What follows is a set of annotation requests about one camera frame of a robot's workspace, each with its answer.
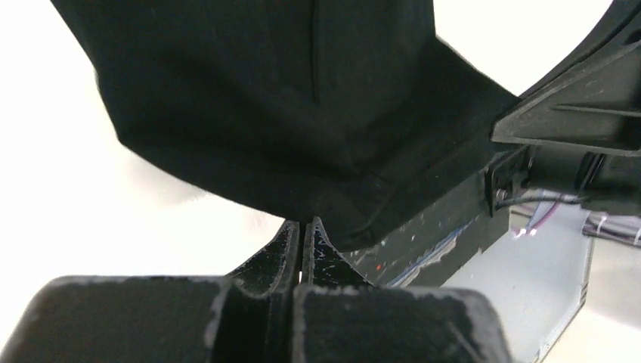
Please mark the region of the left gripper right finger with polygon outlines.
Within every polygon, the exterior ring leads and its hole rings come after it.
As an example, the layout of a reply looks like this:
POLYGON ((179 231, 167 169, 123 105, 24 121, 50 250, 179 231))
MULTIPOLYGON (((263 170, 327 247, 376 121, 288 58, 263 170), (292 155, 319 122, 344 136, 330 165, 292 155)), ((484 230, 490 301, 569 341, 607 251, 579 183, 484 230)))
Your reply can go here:
POLYGON ((500 319, 481 293, 375 286, 335 249, 319 218, 308 225, 303 246, 292 361, 512 361, 500 319))

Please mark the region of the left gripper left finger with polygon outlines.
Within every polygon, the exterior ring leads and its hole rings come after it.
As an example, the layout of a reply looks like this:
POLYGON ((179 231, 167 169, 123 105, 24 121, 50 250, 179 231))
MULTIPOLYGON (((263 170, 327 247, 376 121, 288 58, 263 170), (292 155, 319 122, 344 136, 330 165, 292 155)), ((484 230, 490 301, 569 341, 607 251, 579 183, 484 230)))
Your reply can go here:
POLYGON ((286 362, 300 227, 224 276, 66 276, 31 300, 3 362, 286 362))

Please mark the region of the black t shirt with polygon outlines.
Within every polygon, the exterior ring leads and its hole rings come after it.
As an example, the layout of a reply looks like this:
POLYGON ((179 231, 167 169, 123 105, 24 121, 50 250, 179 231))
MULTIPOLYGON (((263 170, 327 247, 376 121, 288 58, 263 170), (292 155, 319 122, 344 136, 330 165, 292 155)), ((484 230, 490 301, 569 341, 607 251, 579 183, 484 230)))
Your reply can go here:
POLYGON ((119 142, 163 171, 371 247, 494 156, 518 98, 430 1, 55 1, 119 142))

